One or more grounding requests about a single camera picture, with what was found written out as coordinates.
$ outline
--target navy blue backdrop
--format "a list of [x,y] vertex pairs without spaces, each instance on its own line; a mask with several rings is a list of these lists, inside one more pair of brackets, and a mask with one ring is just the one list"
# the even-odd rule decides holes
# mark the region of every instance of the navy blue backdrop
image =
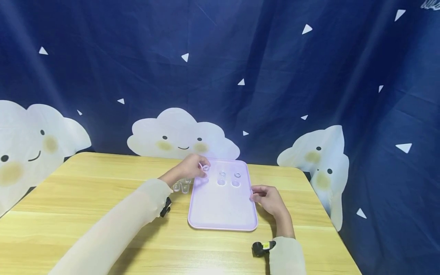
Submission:
[[172,107],[255,164],[341,125],[339,233],[362,273],[438,274],[439,30],[435,0],[2,0],[0,99],[115,154]]

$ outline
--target fabric backdrop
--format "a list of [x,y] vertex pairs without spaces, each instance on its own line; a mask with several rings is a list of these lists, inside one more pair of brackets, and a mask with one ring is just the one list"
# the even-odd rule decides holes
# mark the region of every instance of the fabric backdrop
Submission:
[[2,0],[0,215],[80,150],[194,152],[298,167],[364,274],[438,274],[439,29],[437,0]]

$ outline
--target black wristband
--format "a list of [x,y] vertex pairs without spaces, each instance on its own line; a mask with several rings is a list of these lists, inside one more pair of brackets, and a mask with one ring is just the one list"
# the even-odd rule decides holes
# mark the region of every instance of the black wristband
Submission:
[[171,199],[166,198],[165,207],[162,209],[160,216],[163,218],[171,210]]

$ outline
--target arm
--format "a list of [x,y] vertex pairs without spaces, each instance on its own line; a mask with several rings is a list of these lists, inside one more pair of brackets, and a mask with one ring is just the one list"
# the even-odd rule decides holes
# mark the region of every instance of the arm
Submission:
[[139,230],[159,217],[170,187],[181,178],[204,176],[198,163],[209,162],[199,158],[190,155],[159,179],[142,184],[81,237],[49,275],[106,275]]
[[299,242],[295,239],[292,217],[275,187],[252,186],[252,199],[275,218],[275,247],[269,253],[271,275],[305,275],[304,254]]

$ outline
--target cloud mouth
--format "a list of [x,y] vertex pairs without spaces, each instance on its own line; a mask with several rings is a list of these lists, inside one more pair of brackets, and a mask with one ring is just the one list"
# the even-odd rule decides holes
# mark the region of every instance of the cloud mouth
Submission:
[[37,158],[39,158],[40,157],[40,155],[41,155],[41,150],[38,152],[38,156],[36,157],[36,158],[33,158],[33,159],[29,159],[28,161],[34,161],[34,160],[36,160]]

